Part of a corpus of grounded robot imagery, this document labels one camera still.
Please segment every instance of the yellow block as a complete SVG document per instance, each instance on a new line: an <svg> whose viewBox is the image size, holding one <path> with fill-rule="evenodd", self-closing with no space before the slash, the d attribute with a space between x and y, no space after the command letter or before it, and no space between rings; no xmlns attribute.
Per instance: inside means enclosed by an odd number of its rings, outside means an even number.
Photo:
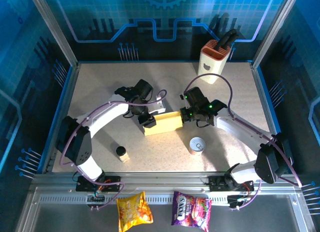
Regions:
<svg viewBox="0 0 320 232"><path fill-rule="evenodd" d="M156 125L151 128L144 128L144 135L150 136L169 131L175 131L183 127L180 111L162 113L154 116Z"/></svg>

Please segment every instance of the wire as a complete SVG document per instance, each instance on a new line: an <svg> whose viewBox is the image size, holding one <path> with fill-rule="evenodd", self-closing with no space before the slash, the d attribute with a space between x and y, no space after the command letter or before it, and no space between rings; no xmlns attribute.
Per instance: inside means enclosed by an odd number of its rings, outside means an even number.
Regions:
<svg viewBox="0 0 320 232"><path fill-rule="evenodd" d="M234 211L234 210L242 209L242 208L250 205L250 204L252 203L252 201L254 201L255 198L257 197L257 195L258 195L258 193L259 193L259 191L260 191L260 188L261 188L261 184L262 184L262 179L260 179L258 190L256 191L255 195L252 197L251 200L249 200L247 203L239 206L239 208L231 208L231 210Z"/></svg>
<svg viewBox="0 0 320 232"><path fill-rule="evenodd" d="M246 190L248 192L248 196L250 196L250 188L248 187L248 185L246 185L245 183L243 183L244 187L246 187Z"/></svg>
<svg viewBox="0 0 320 232"><path fill-rule="evenodd" d="M195 122L195 123L196 123L196 126L197 126L198 128L204 128L204 127L207 127L207 126L210 125L210 124L207 123L207 124L205 124L205 125L203 125L203 126L199 126L199 121L200 121L200 120L197 119L196 122Z"/></svg>
<svg viewBox="0 0 320 232"><path fill-rule="evenodd" d="M201 180L201 182L205 185L205 186L208 186L208 185L210 185L209 183L207 183L207 182L204 182L201 178L199 178L200 180Z"/></svg>
<svg viewBox="0 0 320 232"><path fill-rule="evenodd" d="M108 182L111 182L111 179L107 179L106 181L105 181L105 183L108 183ZM106 185L106 186L103 186L103 185L101 185L100 187L99 187L99 190L100 191L103 191L105 188L107 188L108 186Z"/></svg>
<svg viewBox="0 0 320 232"><path fill-rule="evenodd" d="M124 113L124 114L122 115L122 117L125 118L125 119L131 119L133 116L135 116L135 115L133 114L133 115L131 115L131 116L126 117L129 113L130 113L130 110L128 109L128 111L127 111L126 113Z"/></svg>
<svg viewBox="0 0 320 232"><path fill-rule="evenodd" d="M291 180L288 180L288 179L283 178L283 177L279 177L279 179L281 179L281 180L283 180L285 182L288 182L289 184L292 184L292 185L296 186L296 183L292 182Z"/></svg>
<svg viewBox="0 0 320 232"><path fill-rule="evenodd" d="M262 132L260 132L259 130L255 129L254 127L252 127L251 125L243 122L242 120L238 119L235 117L235 115L231 112L231 101L232 101L232 97L233 97L233 90L232 90L232 87L231 87L231 84L229 83L229 81L223 77L222 75L220 74L216 74L216 73L204 73L204 74L201 74L197 77L195 77L193 80L191 80L191 82L187 85L187 87L185 88L184 92L185 93L190 85L197 79L199 79L200 77L203 77L203 76L217 76L221 79L223 79L227 85L229 86L229 89L230 89L230 98L229 98L229 101L228 101L228 105L227 105L227 110L228 110L228 113L230 114L231 118L237 122L239 122L240 124L242 124L243 126L249 128L250 130L252 130L253 132L257 133L259 136L263 137L265 140L267 140L279 153L280 155L282 156L283 160L285 161L285 163L287 164L287 166L289 167L289 169L291 170L295 180L297 181L297 183L293 182L293 181L290 181L290 184L294 185L294 186L297 186L299 188L302 187L302 183L298 177L298 174L297 172L295 171L295 169L293 168L293 166L291 165L291 162L289 161L289 159L287 158L287 156L285 155L285 153L279 148L279 146L273 142L272 139L268 138L266 135L264 135Z"/></svg>
<svg viewBox="0 0 320 232"><path fill-rule="evenodd" d="M125 101L119 101L119 100L115 100L115 101L109 101L107 103L104 103L103 105L99 106L98 108L96 108L94 111L92 111L86 118L83 119L83 121L81 121L79 123L79 125L75 128L75 130L72 132L72 134L70 135L68 141L65 144L65 147L62 151L62 155L59 161L59 164L61 166L74 166L75 169L77 170L78 173L80 173L85 179L87 179L89 182L98 185L98 186L113 186L113 185L122 185L121 189L118 191L118 193L111 199L109 200L107 203L105 203L104 205L100 206L100 207L96 207L94 208L95 210L98 209L102 209L103 207L109 205L112 201L114 201L116 199L116 197L118 197L118 195L122 192L122 190L125 187L125 183L122 181L118 181L118 182L111 182L111 183L100 183L100 182L96 182L94 180L92 180L91 178L89 178L87 175L85 175L79 168L77 165L75 165L73 162L67 162L67 163L63 163L64 158L66 156L67 150L71 144L71 141L73 140L73 138L76 136L78 130L83 126L83 124L85 124L87 121L89 121L89 119L91 117L94 117L96 114L98 114L101 110L105 110L107 108L109 108L111 105L117 105L117 104L127 104L130 106L147 106L147 105L152 105L152 104L156 104L159 101L163 101L165 99L165 97L167 96L167 91L165 89L162 89L159 91L159 93L157 94L157 97L160 96L160 99L157 99L155 101L152 102L148 102L148 103L131 103L131 102L125 102Z"/></svg>
<svg viewBox="0 0 320 232"><path fill-rule="evenodd" d="M76 175L77 173L78 173L78 171L74 172L74 174L72 175L72 180L73 180L74 182L78 182L78 181L74 180L75 175Z"/></svg>
<svg viewBox="0 0 320 232"><path fill-rule="evenodd" d="M146 100L147 102L149 102L152 99L153 94L154 94L154 88L151 89L151 95L150 95L150 98L148 100Z"/></svg>

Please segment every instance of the knife block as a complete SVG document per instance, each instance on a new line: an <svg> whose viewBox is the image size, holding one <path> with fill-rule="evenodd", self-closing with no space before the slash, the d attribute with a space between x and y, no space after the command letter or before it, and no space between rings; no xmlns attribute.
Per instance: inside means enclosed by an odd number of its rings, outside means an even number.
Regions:
<svg viewBox="0 0 320 232"><path fill-rule="evenodd" d="M219 51L215 50L214 47L218 41L215 39L209 40L200 52L200 60L197 75L203 75L207 73L213 73L221 75L222 70L225 67L227 59L229 57L231 48L228 46L227 49L219 48ZM201 77L202 80L209 84L213 84L217 80L218 76L207 75Z"/></svg>

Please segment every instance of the small jar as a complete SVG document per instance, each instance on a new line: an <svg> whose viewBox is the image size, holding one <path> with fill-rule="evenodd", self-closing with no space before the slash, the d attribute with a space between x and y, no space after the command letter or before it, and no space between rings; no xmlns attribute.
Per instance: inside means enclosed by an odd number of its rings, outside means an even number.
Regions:
<svg viewBox="0 0 320 232"><path fill-rule="evenodd" d="M126 162L128 161L130 158L129 158L129 155L126 151L126 148L123 147L123 146L119 146L118 148L116 148L116 154L119 156L119 159L122 161L122 162Z"/></svg>

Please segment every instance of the beige work surface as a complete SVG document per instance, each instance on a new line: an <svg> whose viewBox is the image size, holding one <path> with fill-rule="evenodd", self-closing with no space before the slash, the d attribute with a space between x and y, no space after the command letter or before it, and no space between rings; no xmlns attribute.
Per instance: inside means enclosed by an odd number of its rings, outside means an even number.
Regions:
<svg viewBox="0 0 320 232"><path fill-rule="evenodd" d="M159 90L166 89L166 111L179 111L184 107L179 95L197 75L197 68L198 64L187 62L82 64L68 115L76 118L92 111L108 101L117 88L134 86L140 79L153 86L153 99ZM227 63L221 75L229 80L233 88L231 109L268 131L249 64ZM218 99L228 103L230 91L222 79L214 84L198 79L193 86L200 87L210 101ZM206 143L201 156L188 152L193 137L200 137ZM119 145L126 148L130 157L126 163L122 163L116 155ZM125 119L122 116L96 133L92 139L92 150L94 160L106 172L225 171L236 163L256 159L246 145L216 127L198 128L195 122L190 122L176 131L144 136L137 117ZM57 153L53 171L73 171L71 167L59 166L60 155Z"/></svg>

